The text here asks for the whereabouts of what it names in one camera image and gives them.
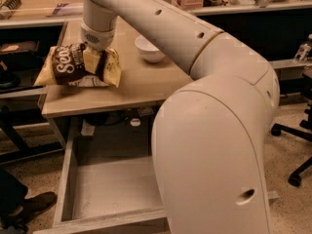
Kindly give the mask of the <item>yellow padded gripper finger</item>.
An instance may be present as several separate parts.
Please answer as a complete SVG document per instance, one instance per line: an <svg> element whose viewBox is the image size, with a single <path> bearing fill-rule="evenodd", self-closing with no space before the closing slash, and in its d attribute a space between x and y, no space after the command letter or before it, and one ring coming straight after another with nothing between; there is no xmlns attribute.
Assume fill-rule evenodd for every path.
<svg viewBox="0 0 312 234"><path fill-rule="evenodd" d="M87 46L83 51L83 60L85 68L88 72L95 74L98 69L98 64L101 58L101 52Z"/></svg>

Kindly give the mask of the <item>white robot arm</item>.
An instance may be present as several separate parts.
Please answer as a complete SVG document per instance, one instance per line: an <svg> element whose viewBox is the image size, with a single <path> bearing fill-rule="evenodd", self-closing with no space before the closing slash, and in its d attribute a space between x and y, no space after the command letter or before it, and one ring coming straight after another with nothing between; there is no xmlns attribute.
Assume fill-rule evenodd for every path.
<svg viewBox="0 0 312 234"><path fill-rule="evenodd" d="M120 17L192 79L160 107L156 179L172 234L271 234L263 149L279 104L271 64L162 0L85 0L88 31Z"/></svg>

